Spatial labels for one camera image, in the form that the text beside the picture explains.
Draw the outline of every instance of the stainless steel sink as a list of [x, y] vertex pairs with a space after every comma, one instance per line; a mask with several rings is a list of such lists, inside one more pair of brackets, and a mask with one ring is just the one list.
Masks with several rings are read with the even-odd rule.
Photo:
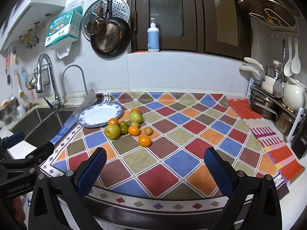
[[35, 147], [41, 147], [58, 134], [75, 110], [76, 107], [65, 107], [60, 111], [50, 108], [36, 108], [10, 131], [12, 133], [23, 131], [26, 135], [26, 142]]

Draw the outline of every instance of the soap dispenser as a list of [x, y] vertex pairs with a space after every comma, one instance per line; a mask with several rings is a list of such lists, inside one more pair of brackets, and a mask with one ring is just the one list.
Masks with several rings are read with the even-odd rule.
[[150, 28], [147, 30], [147, 47], [148, 52], [159, 52], [159, 29], [156, 27], [154, 23], [155, 19], [151, 18]]

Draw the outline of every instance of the cabinet door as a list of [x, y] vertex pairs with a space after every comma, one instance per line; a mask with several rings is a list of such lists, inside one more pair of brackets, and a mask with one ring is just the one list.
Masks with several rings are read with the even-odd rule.
[[160, 30], [160, 49], [196, 51], [195, 0], [131, 0], [135, 2], [132, 29], [132, 51], [147, 49], [150, 18], [155, 18]]
[[250, 18], [237, 0], [204, 0], [205, 51], [238, 59], [251, 55]]

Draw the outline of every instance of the chrome faucet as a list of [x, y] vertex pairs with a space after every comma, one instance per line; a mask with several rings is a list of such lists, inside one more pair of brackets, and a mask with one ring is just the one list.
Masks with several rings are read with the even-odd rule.
[[43, 59], [45, 59], [47, 61], [47, 64], [49, 66], [49, 70], [50, 70], [50, 76], [51, 76], [51, 83], [53, 86], [53, 90], [54, 90], [54, 97], [55, 97], [55, 101], [50, 102], [46, 97], [44, 97], [45, 101], [47, 102], [47, 104], [50, 106], [51, 109], [54, 109], [56, 106], [58, 107], [58, 109], [63, 109], [64, 105], [61, 99], [61, 96], [59, 95], [59, 91], [56, 87], [56, 79], [54, 77], [54, 71], [53, 71], [53, 66], [52, 66], [52, 62], [51, 59], [49, 57], [48, 54], [43, 53], [37, 61], [37, 72], [38, 72], [38, 76], [37, 76], [37, 84], [36, 84], [36, 93], [42, 93], [44, 92], [44, 85], [43, 85], [43, 79], [42, 79], [42, 75], [41, 75], [41, 64], [43, 62]]

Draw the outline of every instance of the glass panel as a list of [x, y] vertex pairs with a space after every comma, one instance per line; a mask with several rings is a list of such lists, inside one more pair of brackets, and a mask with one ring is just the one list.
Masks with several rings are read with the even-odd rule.
[[149, 0], [149, 9], [160, 36], [184, 36], [182, 0]]
[[217, 41], [238, 46], [238, 21], [234, 0], [214, 0]]

